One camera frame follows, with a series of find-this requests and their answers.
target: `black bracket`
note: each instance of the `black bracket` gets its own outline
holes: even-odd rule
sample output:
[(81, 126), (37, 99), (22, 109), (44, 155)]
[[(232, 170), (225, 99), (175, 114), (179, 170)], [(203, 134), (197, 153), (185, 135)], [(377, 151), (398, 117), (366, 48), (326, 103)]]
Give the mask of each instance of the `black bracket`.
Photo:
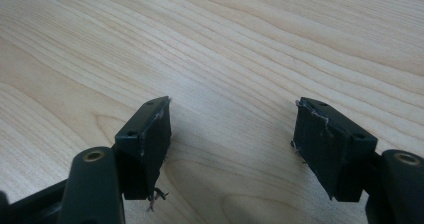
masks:
[(112, 148), (75, 156), (67, 180), (13, 204), (0, 192), (0, 223), (125, 223), (122, 194), (150, 200), (160, 191), (155, 184), (170, 146), (169, 104), (168, 97), (146, 102)]
[(369, 223), (424, 222), (424, 159), (405, 151), (375, 153), (377, 138), (330, 105), (302, 97), (291, 145), (330, 199), (369, 194)]

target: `black plastic part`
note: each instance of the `black plastic part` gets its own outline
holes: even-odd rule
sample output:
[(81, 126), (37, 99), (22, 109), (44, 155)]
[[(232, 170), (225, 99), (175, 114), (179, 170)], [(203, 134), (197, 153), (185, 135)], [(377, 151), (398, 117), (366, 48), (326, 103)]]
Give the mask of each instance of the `black plastic part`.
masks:
[(364, 171), (364, 190), (369, 194), (365, 211), (369, 224), (394, 224), (395, 218), (387, 199), (383, 182), (380, 177), (381, 156), (374, 153), (374, 157)]
[(78, 154), (65, 188), (59, 224), (125, 223), (115, 157), (108, 147)]
[(302, 97), (292, 145), (330, 198), (357, 202), (377, 138), (330, 105)]
[(66, 180), (11, 205), (4, 195), (0, 198), (0, 223), (56, 223), (65, 186)]
[(381, 162), (381, 180), (396, 223), (424, 223), (424, 159), (388, 150)]
[(151, 100), (115, 135), (113, 150), (127, 200), (152, 198), (170, 145), (169, 97)]

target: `mounting hole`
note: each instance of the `mounting hole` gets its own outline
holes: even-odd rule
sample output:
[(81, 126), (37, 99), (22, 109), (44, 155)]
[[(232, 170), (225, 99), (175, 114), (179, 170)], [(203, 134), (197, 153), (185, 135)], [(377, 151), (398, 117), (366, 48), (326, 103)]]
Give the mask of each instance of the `mounting hole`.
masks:
[(353, 133), (353, 137), (359, 138), (359, 139), (364, 139), (365, 135), (362, 133)]
[(407, 153), (398, 152), (398, 153), (395, 154), (395, 157), (399, 161), (401, 161), (405, 164), (411, 165), (411, 166), (418, 166), (418, 165), (421, 164), (421, 161), (418, 158), (416, 158), (412, 155), (409, 155)]
[(137, 135), (137, 132), (136, 131), (129, 131), (129, 132), (127, 132), (127, 136), (135, 136), (135, 135)]
[(85, 162), (95, 162), (102, 159), (105, 153), (102, 151), (94, 150), (84, 155), (83, 159)]

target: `wood grain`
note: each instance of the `wood grain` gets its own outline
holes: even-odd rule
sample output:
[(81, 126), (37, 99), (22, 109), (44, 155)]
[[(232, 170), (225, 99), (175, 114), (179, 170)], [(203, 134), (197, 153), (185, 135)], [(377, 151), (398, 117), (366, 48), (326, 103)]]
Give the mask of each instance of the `wood grain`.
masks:
[(301, 96), (424, 156), (424, 0), (0, 0), (0, 189), (11, 202), (173, 98), (167, 201), (128, 223), (364, 223), (289, 145)]

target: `wooden table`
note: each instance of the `wooden table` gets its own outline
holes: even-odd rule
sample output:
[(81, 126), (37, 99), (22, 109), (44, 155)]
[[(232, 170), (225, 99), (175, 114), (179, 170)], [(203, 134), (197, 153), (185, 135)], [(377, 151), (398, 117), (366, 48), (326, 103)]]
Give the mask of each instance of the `wooden table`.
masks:
[(424, 0), (0, 0), (0, 189), (15, 202), (169, 95), (166, 201), (127, 223), (365, 223), (289, 143), (301, 96), (424, 156)]

